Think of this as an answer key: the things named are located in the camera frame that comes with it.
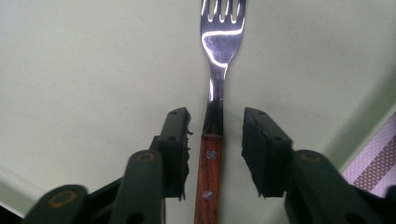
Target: silver fork head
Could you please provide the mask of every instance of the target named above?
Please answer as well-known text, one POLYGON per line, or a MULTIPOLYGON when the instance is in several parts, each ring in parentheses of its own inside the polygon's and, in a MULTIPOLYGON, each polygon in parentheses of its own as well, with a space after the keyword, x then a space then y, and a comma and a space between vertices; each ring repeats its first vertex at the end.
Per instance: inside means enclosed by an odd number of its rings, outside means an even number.
POLYGON ((201 38, 210 63, 227 67, 237 52, 245 24, 246 0, 238 0, 233 16, 233 0, 227 0, 224 18, 221 18, 221 0, 215 0, 210 19, 209 0, 203 0, 201 11, 201 38))

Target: fork neck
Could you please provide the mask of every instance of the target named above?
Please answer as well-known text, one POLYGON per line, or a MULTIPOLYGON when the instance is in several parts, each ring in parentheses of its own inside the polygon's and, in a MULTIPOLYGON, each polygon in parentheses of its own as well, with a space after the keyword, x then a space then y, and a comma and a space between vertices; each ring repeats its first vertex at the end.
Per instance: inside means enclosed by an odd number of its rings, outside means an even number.
POLYGON ((210 64, 210 89, 203 133, 223 134, 223 97, 227 67, 210 64))

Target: wooden handle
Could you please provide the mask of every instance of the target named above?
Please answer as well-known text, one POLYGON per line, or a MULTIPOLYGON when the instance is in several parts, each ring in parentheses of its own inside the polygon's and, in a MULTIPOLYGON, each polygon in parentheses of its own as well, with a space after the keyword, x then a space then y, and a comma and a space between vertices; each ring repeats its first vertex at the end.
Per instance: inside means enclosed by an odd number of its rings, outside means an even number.
POLYGON ((201 136, 194 224, 216 224, 220 184, 222 136, 201 136))

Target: fork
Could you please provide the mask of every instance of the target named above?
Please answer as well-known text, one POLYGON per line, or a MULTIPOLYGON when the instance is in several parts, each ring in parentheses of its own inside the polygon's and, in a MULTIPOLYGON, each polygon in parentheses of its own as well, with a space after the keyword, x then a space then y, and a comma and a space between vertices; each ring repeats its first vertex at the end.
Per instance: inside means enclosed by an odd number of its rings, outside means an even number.
POLYGON ((195 224, 217 223, 221 147, 223 139, 224 80, 231 59, 242 40, 246 0, 238 0, 233 16, 233 0, 226 0, 224 17, 221 0, 215 0, 210 18, 209 0, 203 0, 201 11, 201 40, 209 60, 210 83, 195 200, 195 224))

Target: fork handle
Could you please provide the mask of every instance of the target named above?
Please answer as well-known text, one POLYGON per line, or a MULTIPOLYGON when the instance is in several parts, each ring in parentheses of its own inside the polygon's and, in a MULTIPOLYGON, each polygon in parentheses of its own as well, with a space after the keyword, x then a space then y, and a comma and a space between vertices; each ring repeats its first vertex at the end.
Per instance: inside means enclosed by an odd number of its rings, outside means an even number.
POLYGON ((202 134, 194 224, 217 223, 221 146, 221 135, 202 134))

